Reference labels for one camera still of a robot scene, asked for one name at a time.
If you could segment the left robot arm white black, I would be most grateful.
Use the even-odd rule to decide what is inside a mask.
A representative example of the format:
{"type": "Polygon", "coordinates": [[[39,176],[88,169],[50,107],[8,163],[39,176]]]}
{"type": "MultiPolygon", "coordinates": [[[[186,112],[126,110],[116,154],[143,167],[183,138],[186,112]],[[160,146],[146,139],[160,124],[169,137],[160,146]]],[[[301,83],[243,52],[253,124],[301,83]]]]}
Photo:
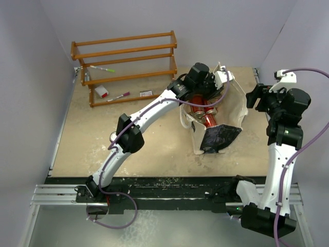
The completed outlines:
{"type": "Polygon", "coordinates": [[[151,103],[130,116],[118,119],[115,139],[108,147],[109,155],[102,166],[88,177],[85,186],[88,196],[95,202],[105,198],[107,187],[123,162],[144,145],[143,133],[167,112],[182,104],[192,106],[195,95],[210,100],[220,92],[227,93],[230,74],[225,66],[217,65],[213,72],[203,63],[195,63],[188,73],[170,82],[168,87],[151,103]]]}

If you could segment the cream canvas tote bag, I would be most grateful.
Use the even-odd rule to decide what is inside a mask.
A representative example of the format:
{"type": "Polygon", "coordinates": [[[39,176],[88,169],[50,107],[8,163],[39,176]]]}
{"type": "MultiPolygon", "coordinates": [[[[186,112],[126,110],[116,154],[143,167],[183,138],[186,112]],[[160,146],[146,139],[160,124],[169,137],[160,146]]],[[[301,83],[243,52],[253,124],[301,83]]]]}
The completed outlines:
{"type": "Polygon", "coordinates": [[[229,147],[242,132],[242,122],[248,115],[246,93],[234,78],[223,84],[224,90],[211,103],[220,102],[214,118],[217,126],[206,128],[202,118],[195,118],[191,106],[182,104],[179,108],[181,125],[190,129],[193,151],[196,155],[218,153],[229,147]]]}

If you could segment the red cola can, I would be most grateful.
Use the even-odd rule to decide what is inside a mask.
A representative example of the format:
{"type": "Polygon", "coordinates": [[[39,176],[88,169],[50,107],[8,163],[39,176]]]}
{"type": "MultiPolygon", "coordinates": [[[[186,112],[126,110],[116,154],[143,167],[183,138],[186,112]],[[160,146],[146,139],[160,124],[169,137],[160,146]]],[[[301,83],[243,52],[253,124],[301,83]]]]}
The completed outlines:
{"type": "Polygon", "coordinates": [[[201,95],[195,95],[191,101],[192,104],[196,104],[197,106],[191,106],[193,116],[195,118],[202,118],[205,115],[204,108],[201,107],[204,105],[203,98],[201,95]]]}

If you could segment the purple soda can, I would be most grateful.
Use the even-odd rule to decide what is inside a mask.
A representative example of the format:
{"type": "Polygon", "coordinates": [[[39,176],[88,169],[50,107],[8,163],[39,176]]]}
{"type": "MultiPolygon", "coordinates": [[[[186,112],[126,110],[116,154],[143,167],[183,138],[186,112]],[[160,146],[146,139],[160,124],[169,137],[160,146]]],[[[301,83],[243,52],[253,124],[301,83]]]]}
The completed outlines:
{"type": "Polygon", "coordinates": [[[114,131],[110,134],[109,140],[110,140],[111,143],[115,143],[116,139],[117,139],[117,134],[116,134],[116,131],[114,131]]]}

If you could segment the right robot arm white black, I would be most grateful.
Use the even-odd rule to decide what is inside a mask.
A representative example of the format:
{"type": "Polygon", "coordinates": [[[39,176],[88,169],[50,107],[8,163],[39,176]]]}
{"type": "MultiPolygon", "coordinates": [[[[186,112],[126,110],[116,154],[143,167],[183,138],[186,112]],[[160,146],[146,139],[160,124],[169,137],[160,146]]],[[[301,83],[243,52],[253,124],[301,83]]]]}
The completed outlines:
{"type": "Polygon", "coordinates": [[[301,89],[258,84],[246,95],[247,107],[265,112],[268,117],[269,165],[262,193],[256,184],[240,177],[229,188],[229,197],[242,201],[243,228],[272,237],[281,238],[296,229],[296,220],[290,217],[290,187],[297,152],[302,148],[303,130],[299,125],[302,114],[309,107],[311,98],[301,89]]]}

